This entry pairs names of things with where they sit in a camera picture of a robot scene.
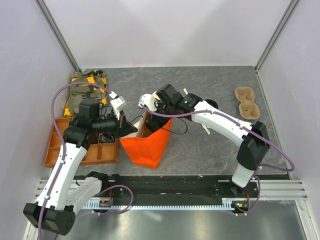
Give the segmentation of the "orange paper bag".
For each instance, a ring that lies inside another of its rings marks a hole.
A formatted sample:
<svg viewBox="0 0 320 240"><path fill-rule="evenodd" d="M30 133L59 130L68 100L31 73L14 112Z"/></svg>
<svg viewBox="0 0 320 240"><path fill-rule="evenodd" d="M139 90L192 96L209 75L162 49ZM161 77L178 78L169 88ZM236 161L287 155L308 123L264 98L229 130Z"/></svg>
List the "orange paper bag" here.
<svg viewBox="0 0 320 240"><path fill-rule="evenodd" d="M164 127L170 127L170 131L159 129L154 131L149 137L143 137L144 125L149 116L148 112L144 112L134 126L138 129L136 133L132 133L120 139L121 145L131 160L137 166L156 169L164 155L170 134L172 131L173 119Z"/></svg>

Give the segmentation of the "brown paper coffee cup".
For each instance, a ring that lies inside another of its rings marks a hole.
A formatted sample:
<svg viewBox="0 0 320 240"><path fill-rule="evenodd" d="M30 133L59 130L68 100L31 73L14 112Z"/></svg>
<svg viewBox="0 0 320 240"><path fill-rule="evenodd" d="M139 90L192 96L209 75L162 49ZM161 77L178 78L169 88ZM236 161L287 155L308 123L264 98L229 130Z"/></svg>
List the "brown paper coffee cup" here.
<svg viewBox="0 0 320 240"><path fill-rule="evenodd" d="M150 130L147 125L143 126L143 134L142 134L143 138L147 138L150 135L152 135L153 133L154 133L154 131Z"/></svg>

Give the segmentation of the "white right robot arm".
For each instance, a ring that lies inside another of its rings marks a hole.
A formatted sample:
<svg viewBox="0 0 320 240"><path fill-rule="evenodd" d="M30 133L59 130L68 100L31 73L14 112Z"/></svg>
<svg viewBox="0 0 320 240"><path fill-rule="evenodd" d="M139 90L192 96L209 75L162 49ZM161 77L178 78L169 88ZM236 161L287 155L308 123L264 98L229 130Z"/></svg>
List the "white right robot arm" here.
<svg viewBox="0 0 320 240"><path fill-rule="evenodd" d="M169 83L153 94L142 95L138 106L161 119L185 118L201 124L238 146L237 167L229 184L229 191L235 197L247 191L248 182L270 149L264 123L252 124L234 118L193 93L181 94Z"/></svg>

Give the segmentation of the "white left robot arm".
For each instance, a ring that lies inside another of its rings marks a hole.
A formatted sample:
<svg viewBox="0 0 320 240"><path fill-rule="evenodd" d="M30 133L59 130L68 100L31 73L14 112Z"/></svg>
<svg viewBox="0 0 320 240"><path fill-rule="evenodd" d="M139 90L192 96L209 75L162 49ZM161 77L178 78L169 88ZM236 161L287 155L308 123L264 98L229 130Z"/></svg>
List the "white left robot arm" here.
<svg viewBox="0 0 320 240"><path fill-rule="evenodd" d="M79 104L79 113L63 132L60 152L44 189L34 203L27 203L23 209L35 228L65 236L71 231L78 212L92 197L109 193L108 176L95 171L72 193L69 189L98 134L110 133L119 139L137 132L122 111L125 105L125 99L117 96L110 102L111 113L102 117L97 99L84 99Z"/></svg>

